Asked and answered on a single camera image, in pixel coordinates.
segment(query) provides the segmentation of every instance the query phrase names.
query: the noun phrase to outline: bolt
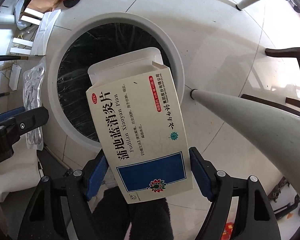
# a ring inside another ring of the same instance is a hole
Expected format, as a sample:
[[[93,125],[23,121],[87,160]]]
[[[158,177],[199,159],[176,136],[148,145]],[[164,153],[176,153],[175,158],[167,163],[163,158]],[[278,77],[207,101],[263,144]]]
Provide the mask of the bolt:
[[[81,176],[81,175],[82,175],[82,170],[76,170],[76,171],[74,171],[74,172],[73,172],[73,175],[74,175],[75,177]]]
[[[219,177],[224,177],[226,175],[226,173],[224,171],[217,171],[217,175]]]
[[[253,182],[257,182],[258,181],[258,178],[256,177],[256,176],[250,176],[250,179],[251,179],[251,181],[253,181]]]
[[[49,180],[49,176],[43,176],[42,178],[41,178],[41,181],[42,182],[47,182]]]

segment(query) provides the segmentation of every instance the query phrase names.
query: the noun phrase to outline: tiled floor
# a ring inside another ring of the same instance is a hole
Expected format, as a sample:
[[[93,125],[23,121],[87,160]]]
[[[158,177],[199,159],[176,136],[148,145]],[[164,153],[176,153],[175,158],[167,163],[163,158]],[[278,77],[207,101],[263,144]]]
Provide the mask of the tiled floor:
[[[93,16],[129,12],[159,25],[175,43],[185,70],[181,111],[189,147],[196,146],[217,169],[231,176],[256,175],[266,192],[280,180],[280,172],[245,138],[220,118],[193,101],[197,88],[240,96],[242,93],[284,104],[300,98],[296,60],[271,58],[265,48],[300,47],[300,17],[285,0],[262,0],[243,11],[240,0],[81,0],[73,8],[61,6],[47,48],[47,72],[60,40]],[[42,101],[50,109],[47,84]],[[96,153],[84,149],[63,132],[50,115],[44,128],[46,144],[73,168],[82,167]],[[194,239],[210,203],[198,186],[168,198],[175,239]],[[233,221],[237,200],[229,220]]]

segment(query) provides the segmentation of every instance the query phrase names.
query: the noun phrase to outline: white cloth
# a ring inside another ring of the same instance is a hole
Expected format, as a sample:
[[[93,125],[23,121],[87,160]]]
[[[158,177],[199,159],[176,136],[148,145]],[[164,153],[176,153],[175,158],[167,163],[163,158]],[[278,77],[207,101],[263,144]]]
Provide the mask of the white cloth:
[[[14,155],[0,163],[0,202],[9,192],[36,187],[41,178],[37,152],[27,148],[25,134],[12,148]]]

